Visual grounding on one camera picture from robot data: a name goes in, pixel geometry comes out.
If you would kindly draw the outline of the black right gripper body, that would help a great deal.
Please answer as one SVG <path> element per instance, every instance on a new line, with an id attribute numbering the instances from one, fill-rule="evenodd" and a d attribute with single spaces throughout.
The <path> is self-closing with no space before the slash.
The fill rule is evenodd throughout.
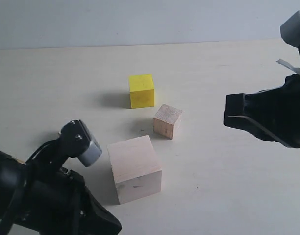
<path id="1" fill-rule="evenodd" d="M 263 141 L 300 148 L 300 76 L 287 76 L 277 88 L 227 95 L 223 124 Z"/>

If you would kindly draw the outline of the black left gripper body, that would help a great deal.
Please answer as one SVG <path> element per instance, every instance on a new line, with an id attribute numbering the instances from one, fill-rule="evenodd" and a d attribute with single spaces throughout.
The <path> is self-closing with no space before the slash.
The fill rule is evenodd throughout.
<path id="1" fill-rule="evenodd" d="M 34 181 L 26 199 L 25 227 L 44 235 L 117 235 L 122 229 L 74 171 Z"/>

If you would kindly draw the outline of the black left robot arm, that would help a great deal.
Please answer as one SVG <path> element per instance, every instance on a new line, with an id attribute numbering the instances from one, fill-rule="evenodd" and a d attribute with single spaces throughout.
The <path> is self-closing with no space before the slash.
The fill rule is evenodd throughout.
<path id="1" fill-rule="evenodd" d="M 41 235 L 117 235 L 120 221 L 106 210 L 75 171 L 42 181 L 32 167 L 0 151 L 0 235 L 16 224 Z"/>

